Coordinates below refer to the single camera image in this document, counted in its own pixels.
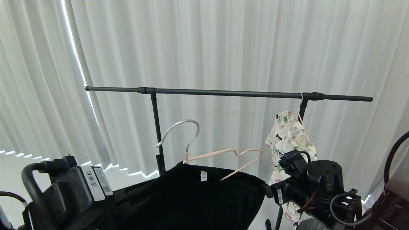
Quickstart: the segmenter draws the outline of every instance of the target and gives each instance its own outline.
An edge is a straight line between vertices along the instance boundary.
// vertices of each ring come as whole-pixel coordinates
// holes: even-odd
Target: clothes rack
[[[180,94],[180,95],[213,95],[213,96],[233,96],[233,97],[266,97],[266,98],[290,98],[290,99],[302,99],[300,105],[300,117],[304,117],[305,109],[309,100],[342,100],[342,101],[372,101],[372,97],[362,96],[348,96],[348,95],[326,95],[319,92],[257,92],[257,91],[232,91],[232,90],[192,90],[192,89],[166,89],[166,88],[153,88],[153,87],[138,87],[138,88],[121,88],[121,87],[95,87],[86,86],[86,91],[106,91],[106,92],[137,92],[140,94],[150,94],[152,100],[153,116],[155,119],[156,138],[160,142],[162,140],[160,132],[159,114],[157,109],[157,94]],[[165,171],[165,161],[163,155],[163,147],[159,146],[159,154],[156,155],[156,162],[159,171],[159,175],[162,175]],[[283,209],[279,208],[279,214],[275,225],[275,230],[279,230],[281,219],[283,217]]]

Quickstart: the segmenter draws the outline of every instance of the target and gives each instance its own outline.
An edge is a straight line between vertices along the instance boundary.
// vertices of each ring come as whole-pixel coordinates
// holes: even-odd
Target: curtain fold
[[[371,192],[409,98],[408,1],[71,1],[68,14],[87,84],[94,86],[321,92],[373,102],[311,101],[305,124],[318,158],[337,161],[345,188]],[[158,95],[162,133],[201,124],[191,155],[261,148],[245,171],[267,180],[263,142],[283,110],[300,100]],[[121,167],[156,169],[147,95],[95,92],[104,138]],[[167,169],[183,159],[194,125],[164,143]],[[197,164],[236,169],[254,156]]]
[[[1,1],[1,149],[110,164],[61,1]]]

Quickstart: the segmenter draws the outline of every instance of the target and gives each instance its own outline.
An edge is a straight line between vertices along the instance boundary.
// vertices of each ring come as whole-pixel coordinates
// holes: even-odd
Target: white label sticker
[[[279,196],[279,205],[283,204],[283,195],[281,194],[281,189],[277,190],[277,194]]]
[[[105,200],[105,195],[102,192],[101,186],[98,183],[97,176],[95,175],[92,167],[91,166],[80,166],[80,167],[82,169],[82,173],[84,174],[85,181],[87,182],[87,185],[90,188],[94,201]]]
[[[201,181],[207,181],[207,172],[200,171],[200,180]]]
[[[105,193],[105,195],[107,196],[113,195],[114,193],[112,192],[111,186],[109,186],[108,180],[106,179],[102,168],[95,167],[94,171],[98,177],[99,183],[101,184],[102,187],[102,191]]]

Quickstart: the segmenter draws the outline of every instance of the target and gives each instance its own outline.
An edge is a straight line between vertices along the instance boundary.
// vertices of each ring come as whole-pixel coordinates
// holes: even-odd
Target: silver hanger hook
[[[196,126],[198,127],[198,130],[196,131],[196,135],[195,135],[195,137],[193,137],[193,139],[189,142],[189,144],[187,144],[187,146],[186,146],[186,152],[187,152],[187,150],[188,150],[188,148],[189,148],[189,146],[193,143],[193,141],[196,139],[196,137],[198,137],[198,135],[199,135],[199,130],[200,130],[200,126],[199,126],[199,123],[197,122],[197,121],[195,121],[195,120],[191,120],[191,119],[188,119],[188,120],[182,120],[182,121],[180,121],[180,122],[176,122],[174,125],[172,125],[168,130],[166,130],[166,133],[165,133],[165,135],[163,135],[163,138],[162,138],[162,140],[159,142],[159,143],[157,143],[156,144],[156,147],[158,148],[159,146],[161,146],[162,144],[163,144],[163,142],[164,142],[164,140],[165,140],[165,138],[166,138],[166,136],[168,135],[168,133],[173,129],[173,128],[175,128],[176,126],[178,126],[178,125],[180,125],[180,124],[182,124],[182,123],[185,123],[185,122],[192,122],[192,123],[195,123],[196,124]]]

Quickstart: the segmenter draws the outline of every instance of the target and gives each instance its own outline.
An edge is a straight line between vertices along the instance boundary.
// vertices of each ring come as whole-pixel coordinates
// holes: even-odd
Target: black shirt
[[[269,186],[243,172],[220,181],[231,172],[180,162],[133,196],[135,209],[125,228],[248,229]]]

